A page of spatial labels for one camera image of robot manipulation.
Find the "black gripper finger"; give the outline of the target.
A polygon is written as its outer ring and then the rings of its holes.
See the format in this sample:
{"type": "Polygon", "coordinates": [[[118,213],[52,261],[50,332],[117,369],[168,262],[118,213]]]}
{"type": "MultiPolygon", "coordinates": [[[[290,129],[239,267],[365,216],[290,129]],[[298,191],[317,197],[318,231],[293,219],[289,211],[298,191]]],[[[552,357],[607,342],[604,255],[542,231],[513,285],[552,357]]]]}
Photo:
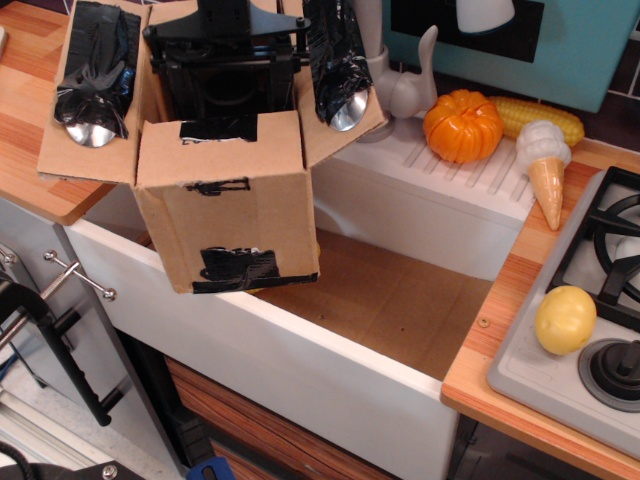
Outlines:
{"type": "Polygon", "coordinates": [[[269,64],[267,75],[267,111],[281,112],[294,108],[293,104],[293,62],[276,59],[269,64]]]}
{"type": "Polygon", "coordinates": [[[202,120],[206,107],[201,82],[189,69],[169,67],[164,72],[174,114],[180,120],[202,120]]]}

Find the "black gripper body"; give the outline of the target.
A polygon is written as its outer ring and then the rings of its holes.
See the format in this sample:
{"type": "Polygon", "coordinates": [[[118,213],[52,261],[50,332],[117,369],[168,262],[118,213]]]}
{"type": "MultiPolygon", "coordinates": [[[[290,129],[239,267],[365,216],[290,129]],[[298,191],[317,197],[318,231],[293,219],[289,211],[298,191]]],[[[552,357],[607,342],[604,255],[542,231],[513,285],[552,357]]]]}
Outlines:
{"type": "Polygon", "coordinates": [[[143,38],[156,70],[268,69],[283,61],[298,71],[308,57],[310,26],[281,7],[272,12],[250,1],[198,1],[193,13],[152,24],[143,38]]]}

